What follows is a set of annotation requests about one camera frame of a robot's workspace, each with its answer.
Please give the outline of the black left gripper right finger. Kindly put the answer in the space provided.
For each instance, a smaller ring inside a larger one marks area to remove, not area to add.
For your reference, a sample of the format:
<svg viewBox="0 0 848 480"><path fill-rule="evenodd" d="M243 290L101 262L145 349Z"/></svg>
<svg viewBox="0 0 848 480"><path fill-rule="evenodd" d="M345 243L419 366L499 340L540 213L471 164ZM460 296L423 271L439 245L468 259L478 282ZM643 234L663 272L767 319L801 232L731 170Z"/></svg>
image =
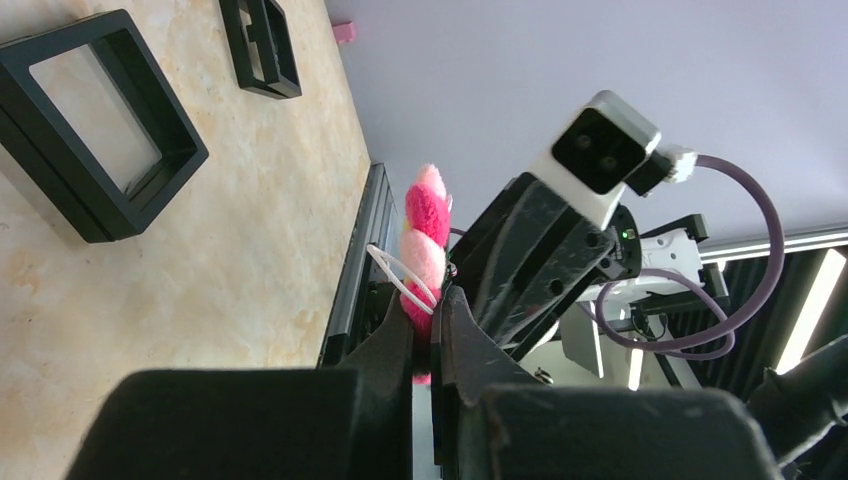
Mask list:
<svg viewBox="0 0 848 480"><path fill-rule="evenodd" d="M448 288L431 335L434 459L446 479L777 479L743 404L715 390L546 385Z"/></svg>

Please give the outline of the pink flower brooch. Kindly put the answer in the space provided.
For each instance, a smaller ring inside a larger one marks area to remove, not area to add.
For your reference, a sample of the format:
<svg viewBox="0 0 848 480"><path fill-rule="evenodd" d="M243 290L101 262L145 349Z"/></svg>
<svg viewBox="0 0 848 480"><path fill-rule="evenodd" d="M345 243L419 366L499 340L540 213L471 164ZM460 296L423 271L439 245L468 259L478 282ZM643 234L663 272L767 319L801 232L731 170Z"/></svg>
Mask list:
<svg viewBox="0 0 848 480"><path fill-rule="evenodd" d="M447 246L451 235L452 197L439 169L422 166L404 200L399 256L369 245L368 254L398 290L400 306L413 328L412 381L431 383L430 340L434 310L448 278Z"/></svg>

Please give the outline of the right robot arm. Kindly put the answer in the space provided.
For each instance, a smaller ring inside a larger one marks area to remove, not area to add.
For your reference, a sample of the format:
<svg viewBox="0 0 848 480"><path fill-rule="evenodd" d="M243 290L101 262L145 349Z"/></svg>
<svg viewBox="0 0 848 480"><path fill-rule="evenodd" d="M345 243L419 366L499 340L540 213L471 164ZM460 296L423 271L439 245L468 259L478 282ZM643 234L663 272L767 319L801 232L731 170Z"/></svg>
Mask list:
<svg viewBox="0 0 848 480"><path fill-rule="evenodd" d="M701 215L688 215L641 235L624 206L601 231L528 173L515 178L451 248L454 282L473 318L520 361L555 337L573 305L593 305L617 333L672 314L702 298L722 314L727 289L702 264Z"/></svg>

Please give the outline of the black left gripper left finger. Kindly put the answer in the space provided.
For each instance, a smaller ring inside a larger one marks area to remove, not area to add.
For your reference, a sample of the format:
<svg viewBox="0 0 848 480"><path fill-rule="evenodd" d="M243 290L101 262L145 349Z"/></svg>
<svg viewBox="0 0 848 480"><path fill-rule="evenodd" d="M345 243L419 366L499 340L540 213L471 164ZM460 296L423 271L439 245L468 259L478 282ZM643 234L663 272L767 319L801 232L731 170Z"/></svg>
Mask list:
<svg viewBox="0 0 848 480"><path fill-rule="evenodd" d="M414 332L398 298L338 365L144 370L107 396L71 479L408 479Z"/></svg>

